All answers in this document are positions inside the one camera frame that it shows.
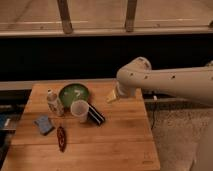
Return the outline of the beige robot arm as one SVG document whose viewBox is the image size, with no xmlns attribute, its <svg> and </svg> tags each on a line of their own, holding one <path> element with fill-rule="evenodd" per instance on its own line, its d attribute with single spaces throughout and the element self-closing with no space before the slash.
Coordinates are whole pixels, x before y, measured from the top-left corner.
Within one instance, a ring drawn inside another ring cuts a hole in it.
<svg viewBox="0 0 213 171">
<path fill-rule="evenodd" d="M 138 88 L 213 107 L 213 60 L 202 67 L 153 70 L 148 59 L 137 57 L 117 71 L 107 102 L 134 97 Z M 213 118 L 201 136 L 189 171 L 213 171 Z"/>
</svg>

